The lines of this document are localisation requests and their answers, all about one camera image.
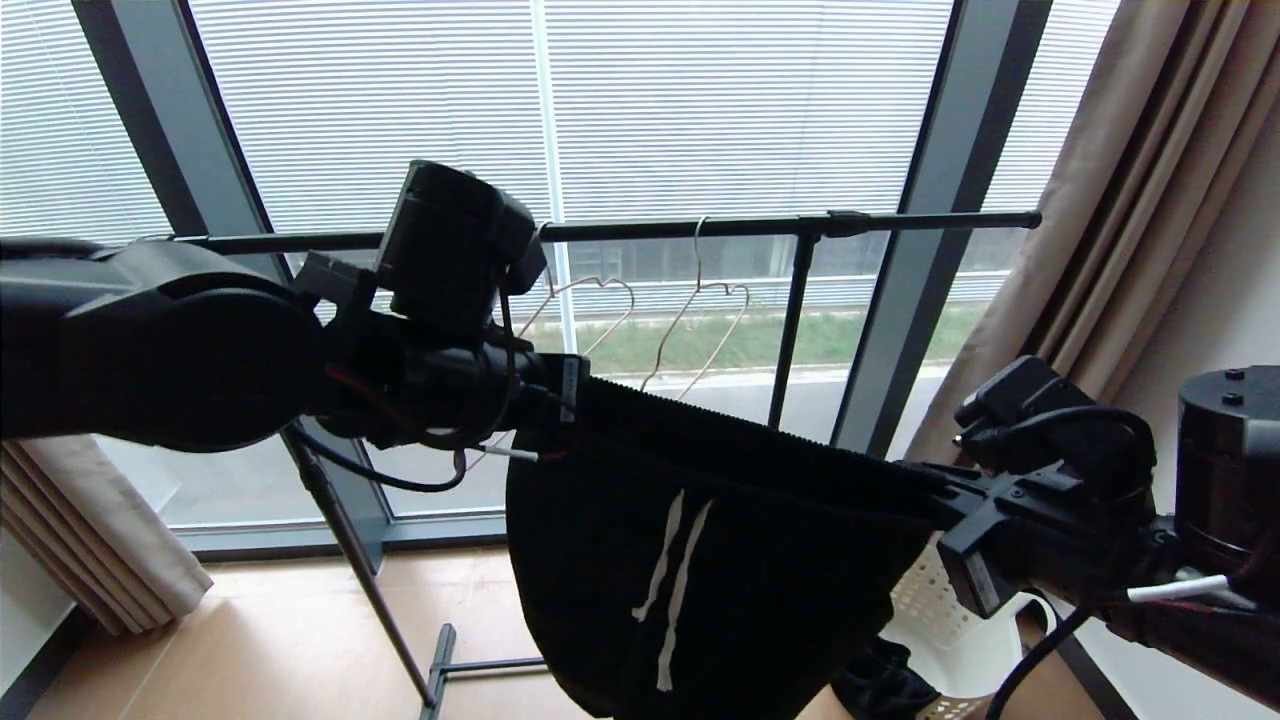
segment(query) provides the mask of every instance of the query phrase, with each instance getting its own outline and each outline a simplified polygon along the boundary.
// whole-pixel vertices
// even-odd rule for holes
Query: white cable
[[[671,605],[667,606],[667,637],[662,641],[662,651],[658,653],[658,691],[669,693],[675,689],[671,682],[671,656],[676,653],[676,621],[680,619],[680,606],[685,602],[685,587],[689,584],[689,561],[694,557],[694,546],[698,544],[698,536],[703,534],[703,525],[707,524],[707,512],[712,509],[710,500],[694,518],[694,527],[689,530],[689,542],[685,543],[685,559],[680,562],[676,573],[676,587],[671,591]]]
[[[1229,589],[1231,589],[1231,584],[1228,582],[1226,575],[1210,575],[1207,578],[1178,580],[1174,583],[1165,583],[1162,585],[1129,588],[1125,591],[1125,594],[1129,596],[1129,602],[1152,602],[1156,600],[1178,600],[1180,597],[1208,594],[1211,592]]]
[[[512,457],[515,460],[527,460],[530,462],[538,462],[538,454],[529,450],[516,450],[512,447],[502,447],[500,445],[477,445],[474,450],[479,450],[486,455],[503,455],[506,457]]]
[[[658,562],[653,566],[653,577],[649,578],[649,597],[645,598],[644,605],[640,607],[631,609],[631,616],[641,623],[649,615],[649,607],[658,600],[658,585],[667,577],[667,553],[671,552],[671,541],[676,539],[676,532],[680,530],[680,514],[684,506],[685,491],[680,491],[667,510],[667,532],[662,537],[662,552],[658,553]]]

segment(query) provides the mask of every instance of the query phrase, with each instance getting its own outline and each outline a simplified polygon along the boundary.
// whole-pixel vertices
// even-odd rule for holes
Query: white drawstring
[[[671,656],[676,653],[676,621],[680,620],[680,606],[685,602],[685,585],[689,584],[689,561],[694,557],[694,546],[698,544],[698,536],[703,534],[703,525],[707,524],[707,512],[712,509],[712,501],[698,511],[694,527],[689,530],[689,542],[685,543],[685,559],[680,562],[676,573],[676,587],[671,591],[671,605],[667,607],[667,637],[662,641],[662,652],[658,653],[658,691],[671,692]]]
[[[644,601],[644,605],[631,610],[631,616],[641,623],[649,615],[649,607],[658,600],[658,585],[662,584],[662,579],[667,575],[667,553],[671,551],[671,541],[676,538],[676,532],[680,530],[680,512],[684,505],[685,491],[680,491],[676,500],[671,501],[671,509],[667,510],[667,534],[662,538],[662,552],[658,553],[658,564],[653,566],[653,577],[649,578],[649,597]]]

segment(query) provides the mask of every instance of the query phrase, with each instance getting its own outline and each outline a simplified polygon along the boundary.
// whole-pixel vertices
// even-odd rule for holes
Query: white wall
[[[1178,388],[1224,368],[1280,364],[1280,102],[1172,307],[1116,404],[1156,433],[1156,500],[1172,510]],[[1280,715],[1091,620],[1080,630],[1116,689],[1143,719],[1274,719]]]
[[[0,693],[27,667],[72,610],[72,598],[0,530]]]

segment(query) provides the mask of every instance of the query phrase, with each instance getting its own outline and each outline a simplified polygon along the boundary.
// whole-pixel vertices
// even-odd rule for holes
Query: cylindrical motor
[[[1251,594],[1280,602],[1280,366],[1206,373],[1179,401],[1175,519],[1188,560],[1229,575],[1249,564]]]

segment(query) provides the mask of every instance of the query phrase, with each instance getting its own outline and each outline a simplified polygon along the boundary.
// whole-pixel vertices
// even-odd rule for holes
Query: curtain fold
[[[1098,401],[1119,388],[1217,218],[1280,91],[1280,3],[1124,0],[1044,222],[969,336],[908,457],[954,461],[952,411],[1019,355]]]
[[[6,441],[5,529],[111,633],[191,612],[212,579],[88,436]]]

